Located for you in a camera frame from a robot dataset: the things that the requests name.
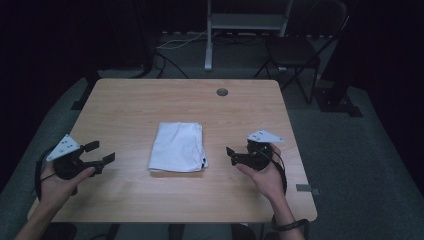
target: gray carpet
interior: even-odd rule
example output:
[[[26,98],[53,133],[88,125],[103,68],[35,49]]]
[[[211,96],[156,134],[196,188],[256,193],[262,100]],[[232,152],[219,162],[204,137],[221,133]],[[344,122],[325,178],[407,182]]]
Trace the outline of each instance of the gray carpet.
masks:
[[[193,42],[160,52],[190,78],[251,79],[266,60],[266,50],[260,39],[247,42],[257,43],[253,46],[246,42],[227,44],[228,40],[219,39],[216,43],[211,72],[203,70],[205,42]],[[324,59],[328,59],[330,53],[324,53]],[[155,59],[157,66],[162,66],[162,59]],[[158,72],[153,69],[144,78],[155,78]],[[103,77],[128,78],[138,73],[138,70],[99,71]],[[271,73],[279,81],[290,75],[290,72],[281,74],[272,67]],[[306,71],[301,77],[307,83],[311,72]],[[162,78],[184,76],[168,62]],[[266,78],[265,71],[260,78]],[[319,84],[331,85],[326,81]],[[85,86],[84,79],[78,81],[46,115],[1,193],[1,239],[12,239],[25,223],[26,214],[35,199],[35,161],[46,148],[70,132],[79,114],[70,108]],[[363,118],[352,118],[346,113],[321,112],[315,101],[306,104],[296,84],[283,91],[306,174],[312,187],[320,191],[320,195],[314,196],[318,218],[311,223],[310,239],[423,239],[423,197],[379,122],[367,93],[350,88],[348,95],[360,108]],[[106,233],[110,225],[77,224],[77,227],[76,239],[86,240]],[[258,226],[252,227],[257,234],[260,232]]]

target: bracelet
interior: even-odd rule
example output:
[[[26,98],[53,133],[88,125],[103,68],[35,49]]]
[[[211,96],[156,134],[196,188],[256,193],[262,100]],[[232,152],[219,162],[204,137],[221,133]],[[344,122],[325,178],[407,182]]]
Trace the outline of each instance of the bracelet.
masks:
[[[277,232],[290,231],[292,229],[298,228],[303,225],[305,226],[305,230],[306,230],[305,232],[307,232],[307,229],[309,227],[309,221],[306,219],[301,219],[299,221],[296,221],[287,225],[282,225],[282,226],[277,226],[277,223],[275,221],[275,216],[272,216],[272,220],[271,220],[271,227]]]

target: white marker tag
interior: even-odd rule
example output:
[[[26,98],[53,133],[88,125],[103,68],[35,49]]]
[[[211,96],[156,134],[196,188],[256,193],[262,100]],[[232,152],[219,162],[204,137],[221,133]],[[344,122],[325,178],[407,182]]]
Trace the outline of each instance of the white marker tag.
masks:
[[[53,161],[68,153],[74,152],[80,148],[80,145],[75,142],[68,134],[63,137],[59,144],[53,149],[53,151],[47,156],[47,161]]]
[[[263,129],[250,134],[249,136],[247,136],[247,139],[255,142],[284,142],[284,138],[276,136]]]

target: finger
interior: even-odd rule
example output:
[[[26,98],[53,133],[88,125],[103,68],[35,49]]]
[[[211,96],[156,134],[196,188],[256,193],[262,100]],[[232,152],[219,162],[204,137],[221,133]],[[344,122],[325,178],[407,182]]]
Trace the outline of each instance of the finger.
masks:
[[[244,174],[246,174],[247,176],[249,176],[249,177],[252,177],[253,176],[253,174],[255,174],[255,170],[254,169],[252,169],[252,168],[250,168],[250,167],[248,167],[248,166],[246,166],[246,165],[244,165],[244,164],[236,164],[236,168],[240,171],[240,172],[242,172],[242,173],[244,173]]]
[[[90,177],[96,169],[94,167],[86,168],[80,172],[76,177],[72,178],[73,185],[77,186],[79,183]]]

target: white towel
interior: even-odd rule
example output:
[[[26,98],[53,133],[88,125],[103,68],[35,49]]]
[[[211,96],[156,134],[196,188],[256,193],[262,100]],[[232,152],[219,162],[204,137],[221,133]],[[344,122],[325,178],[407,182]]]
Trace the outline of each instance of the white towel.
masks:
[[[159,124],[149,171],[195,172],[207,166],[201,124]]]

